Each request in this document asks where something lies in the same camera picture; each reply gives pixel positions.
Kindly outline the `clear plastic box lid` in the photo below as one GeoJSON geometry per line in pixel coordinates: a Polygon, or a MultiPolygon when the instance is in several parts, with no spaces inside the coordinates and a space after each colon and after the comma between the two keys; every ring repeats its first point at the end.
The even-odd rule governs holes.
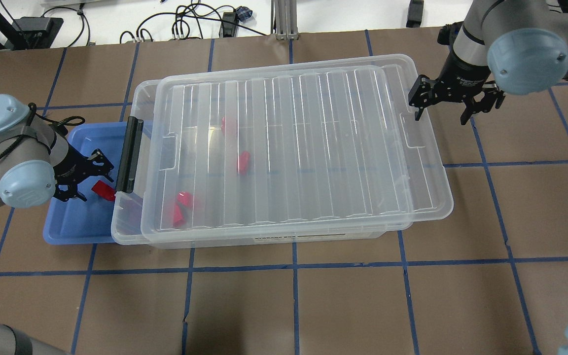
{"type": "Polygon", "coordinates": [[[169,76],[156,86],[141,233],[152,244],[374,237],[454,200],[404,54],[169,76]]]}

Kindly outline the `black device box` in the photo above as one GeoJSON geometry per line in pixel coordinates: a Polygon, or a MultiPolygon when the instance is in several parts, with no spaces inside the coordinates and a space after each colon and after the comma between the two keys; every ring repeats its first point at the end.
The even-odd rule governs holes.
{"type": "Polygon", "coordinates": [[[57,17],[27,17],[13,20],[13,28],[24,38],[27,49],[52,47],[63,23],[57,17]]]}

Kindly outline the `red block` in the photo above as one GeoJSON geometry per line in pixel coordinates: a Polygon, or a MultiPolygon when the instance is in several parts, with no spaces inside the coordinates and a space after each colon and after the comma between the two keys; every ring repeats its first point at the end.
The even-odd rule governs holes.
{"type": "Polygon", "coordinates": [[[180,191],[176,195],[176,204],[187,209],[193,209],[194,198],[191,193],[187,191],[180,191]]]}
{"type": "Polygon", "coordinates": [[[185,225],[186,220],[183,216],[182,208],[178,205],[174,206],[173,213],[172,213],[172,227],[174,229],[180,229],[185,225]]]}
{"type": "Polygon", "coordinates": [[[239,175],[246,175],[249,169],[250,158],[251,154],[248,151],[241,151],[241,153],[239,153],[237,159],[237,171],[239,175]]]}
{"type": "Polygon", "coordinates": [[[116,191],[115,189],[112,188],[111,185],[107,184],[106,182],[104,182],[103,180],[98,180],[93,186],[92,186],[92,191],[93,193],[95,193],[96,195],[98,195],[100,198],[109,201],[109,202],[115,202],[116,199],[116,191]]]}
{"type": "Polygon", "coordinates": [[[236,117],[224,116],[221,119],[221,131],[225,137],[238,137],[238,121],[236,117]]]}

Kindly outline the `clear plastic storage box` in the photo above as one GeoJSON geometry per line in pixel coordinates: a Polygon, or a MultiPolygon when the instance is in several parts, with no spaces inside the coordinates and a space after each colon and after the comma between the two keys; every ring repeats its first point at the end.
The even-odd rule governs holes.
{"type": "Polygon", "coordinates": [[[134,90],[136,179],[122,245],[205,248],[376,238],[412,224],[414,189],[387,92],[356,74],[270,75],[134,90]]]}

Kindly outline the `aluminium frame post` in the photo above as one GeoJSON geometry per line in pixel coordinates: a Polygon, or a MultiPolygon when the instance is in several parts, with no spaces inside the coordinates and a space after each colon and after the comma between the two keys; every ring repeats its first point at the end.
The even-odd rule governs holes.
{"type": "Polygon", "coordinates": [[[297,40],[297,0],[271,1],[271,33],[278,40],[297,40]]]}

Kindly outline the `blue plastic tray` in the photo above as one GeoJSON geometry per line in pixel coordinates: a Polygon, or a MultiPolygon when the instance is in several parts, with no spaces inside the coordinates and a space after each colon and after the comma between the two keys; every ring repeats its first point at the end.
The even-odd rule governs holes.
{"type": "MultiPolygon", "coordinates": [[[[74,128],[68,141],[85,156],[100,149],[114,168],[111,178],[117,180],[120,156],[127,123],[83,124],[74,128]]],[[[52,245],[113,243],[112,222],[116,216],[116,232],[128,240],[141,236],[143,198],[141,193],[116,193],[115,202],[109,202],[93,193],[92,186],[103,180],[115,189],[115,182],[104,176],[92,176],[78,185],[87,202],[71,199],[50,200],[43,238],[52,245]]]]}

